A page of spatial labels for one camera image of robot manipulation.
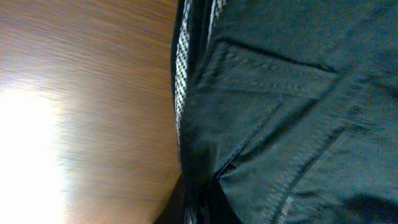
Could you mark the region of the black trousers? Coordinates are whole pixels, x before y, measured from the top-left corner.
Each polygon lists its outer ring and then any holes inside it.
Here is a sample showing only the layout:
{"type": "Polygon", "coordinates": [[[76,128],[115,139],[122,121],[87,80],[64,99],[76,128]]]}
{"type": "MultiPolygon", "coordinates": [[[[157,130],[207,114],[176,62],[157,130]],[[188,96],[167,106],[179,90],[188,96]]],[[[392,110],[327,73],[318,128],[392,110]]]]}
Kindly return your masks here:
{"type": "Polygon", "coordinates": [[[397,2],[180,1],[157,223],[396,223],[397,2]]]}

